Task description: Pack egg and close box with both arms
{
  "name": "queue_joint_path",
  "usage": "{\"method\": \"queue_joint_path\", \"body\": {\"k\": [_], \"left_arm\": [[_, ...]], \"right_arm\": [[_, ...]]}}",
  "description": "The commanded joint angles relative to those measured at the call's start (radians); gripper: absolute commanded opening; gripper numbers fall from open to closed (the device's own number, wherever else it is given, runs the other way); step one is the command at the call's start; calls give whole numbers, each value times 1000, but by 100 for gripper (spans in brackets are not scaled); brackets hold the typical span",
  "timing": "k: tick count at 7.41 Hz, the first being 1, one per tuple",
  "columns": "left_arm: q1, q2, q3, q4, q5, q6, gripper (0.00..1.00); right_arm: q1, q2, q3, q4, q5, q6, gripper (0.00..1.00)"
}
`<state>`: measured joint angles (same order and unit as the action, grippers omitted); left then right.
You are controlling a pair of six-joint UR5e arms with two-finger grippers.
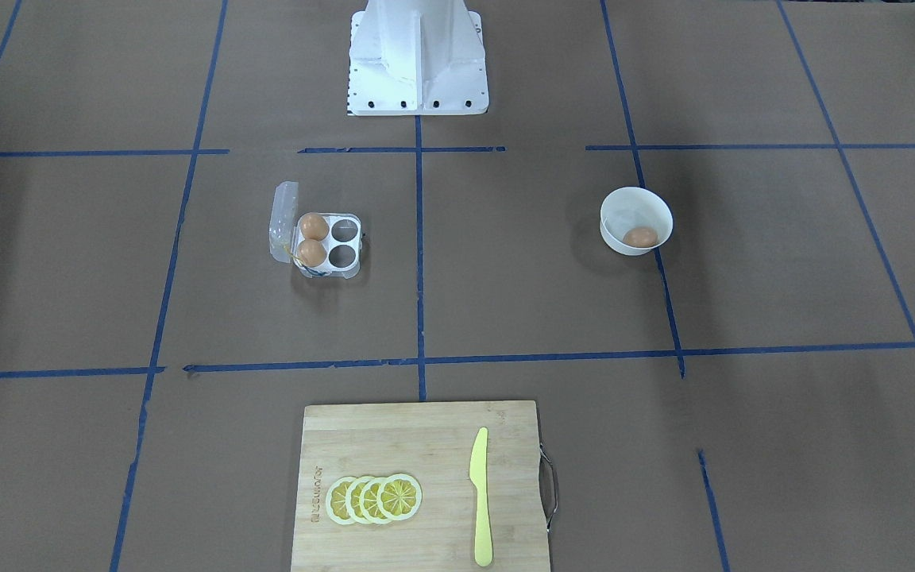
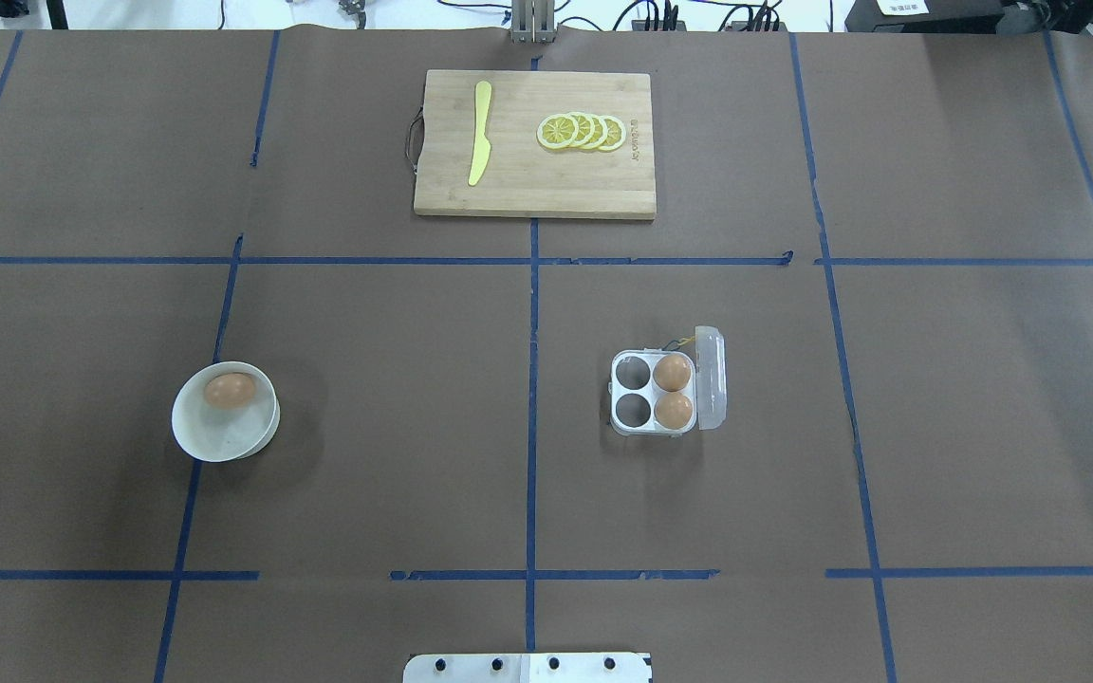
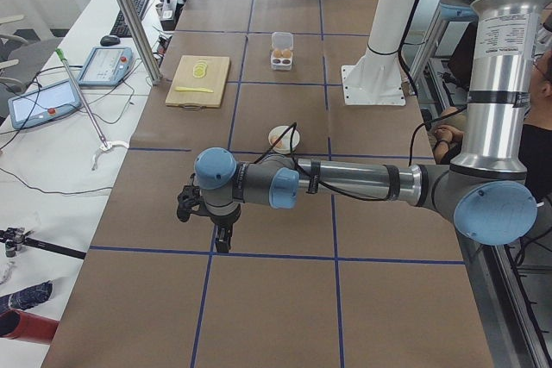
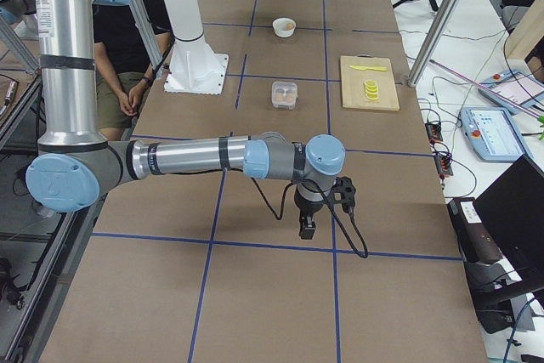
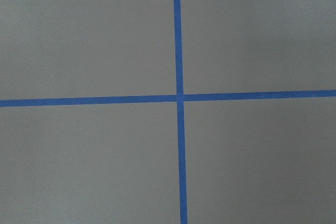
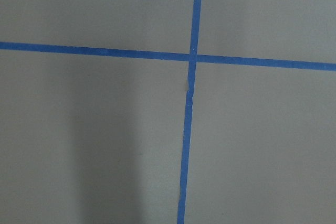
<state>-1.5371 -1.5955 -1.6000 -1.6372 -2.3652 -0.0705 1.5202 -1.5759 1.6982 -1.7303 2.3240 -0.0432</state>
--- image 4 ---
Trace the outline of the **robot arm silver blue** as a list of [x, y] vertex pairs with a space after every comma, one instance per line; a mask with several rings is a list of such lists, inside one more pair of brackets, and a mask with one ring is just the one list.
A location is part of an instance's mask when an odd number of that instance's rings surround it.
[[99, 1], [36, 0], [47, 127], [25, 173], [31, 195], [45, 207], [71, 213], [120, 184], [149, 175], [236, 169], [252, 179], [295, 185], [299, 235], [311, 238], [314, 214], [332, 205], [343, 168], [345, 149], [339, 139], [321, 134], [307, 143], [291, 143], [268, 132], [172, 144], [110, 142], [99, 132], [92, 10]]

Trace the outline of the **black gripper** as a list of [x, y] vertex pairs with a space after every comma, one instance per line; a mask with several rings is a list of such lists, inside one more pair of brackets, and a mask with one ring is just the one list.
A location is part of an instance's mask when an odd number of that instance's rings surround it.
[[294, 195], [294, 202], [299, 210], [299, 237], [302, 240], [312, 240], [314, 238], [316, 224], [314, 221], [314, 214], [320, 210], [319, 201], [310, 201], [304, 198], [299, 190], [296, 190]]

